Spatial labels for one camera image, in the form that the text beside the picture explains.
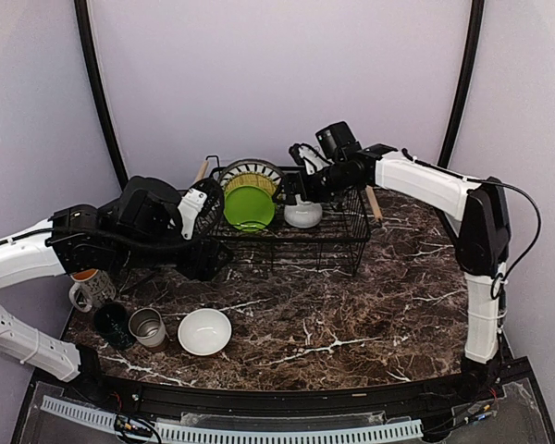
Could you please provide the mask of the orange bowl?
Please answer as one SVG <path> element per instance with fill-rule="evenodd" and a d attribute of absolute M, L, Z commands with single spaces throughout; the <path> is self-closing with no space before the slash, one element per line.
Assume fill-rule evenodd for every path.
<path fill-rule="evenodd" d="M 179 344 L 195 356 L 221 352 L 230 341 L 232 325 L 222 312 L 203 308 L 187 314 L 179 323 Z"/>

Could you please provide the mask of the dark green mug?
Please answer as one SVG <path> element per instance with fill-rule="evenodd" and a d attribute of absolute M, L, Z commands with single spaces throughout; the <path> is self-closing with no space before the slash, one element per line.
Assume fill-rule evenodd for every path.
<path fill-rule="evenodd" d="M 125 307 L 110 302 L 100 307 L 93 315 L 96 333 L 113 349 L 125 351 L 136 341 L 129 330 L 129 316 Z"/>

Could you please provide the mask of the white brown-band cup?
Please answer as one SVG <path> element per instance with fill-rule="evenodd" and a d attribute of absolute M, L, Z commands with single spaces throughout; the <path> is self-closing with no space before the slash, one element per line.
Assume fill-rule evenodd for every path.
<path fill-rule="evenodd" d="M 130 334 L 149 352 L 163 352 L 169 337 L 162 316 L 154 308 L 142 308 L 129 318 Z"/>

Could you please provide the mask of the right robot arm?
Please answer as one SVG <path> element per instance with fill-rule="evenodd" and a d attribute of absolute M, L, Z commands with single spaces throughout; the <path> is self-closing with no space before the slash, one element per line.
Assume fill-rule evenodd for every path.
<path fill-rule="evenodd" d="M 290 147 L 299 170 L 284 176 L 274 199 L 285 204 L 327 203 L 351 188 L 378 187 L 443 213 L 467 281 L 464 355 L 488 363 L 499 349 L 500 281 L 507 275 L 511 239 L 502 182 L 470 178 L 382 143 L 363 148 L 344 121 L 319 130 L 315 137 L 316 148 L 306 143 Z"/>

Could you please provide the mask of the white ceramic bowl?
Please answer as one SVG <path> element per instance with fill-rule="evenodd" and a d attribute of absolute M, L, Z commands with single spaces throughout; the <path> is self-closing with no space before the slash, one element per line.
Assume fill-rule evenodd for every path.
<path fill-rule="evenodd" d="M 320 203 L 305 201 L 300 194 L 295 195 L 295 204 L 288 204 L 284 208 L 285 221 L 295 228 L 313 228 L 320 223 L 322 215 Z"/>

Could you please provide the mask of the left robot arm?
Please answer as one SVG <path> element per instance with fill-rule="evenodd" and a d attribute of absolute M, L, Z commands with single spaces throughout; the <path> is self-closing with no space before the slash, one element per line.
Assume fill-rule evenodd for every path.
<path fill-rule="evenodd" d="M 101 207 L 74 205 L 0 240 L 0 290 L 36 278 L 89 269 L 115 275 L 134 268 L 174 268 L 209 280 L 232 257 L 210 237 L 223 217 L 224 192 L 214 179 L 178 191 L 160 179 L 135 176 Z M 90 348 L 55 339 L 0 305 L 0 352 L 57 379 L 75 380 L 92 403 L 112 395 Z"/>

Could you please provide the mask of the patterned white mug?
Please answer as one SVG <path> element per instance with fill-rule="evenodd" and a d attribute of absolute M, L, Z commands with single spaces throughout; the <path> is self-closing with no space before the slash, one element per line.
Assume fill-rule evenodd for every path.
<path fill-rule="evenodd" d="M 73 284 L 68 291 L 68 298 L 73 307 L 82 313 L 101 308 L 117 295 L 115 285 L 105 271 L 89 269 L 70 277 Z"/>

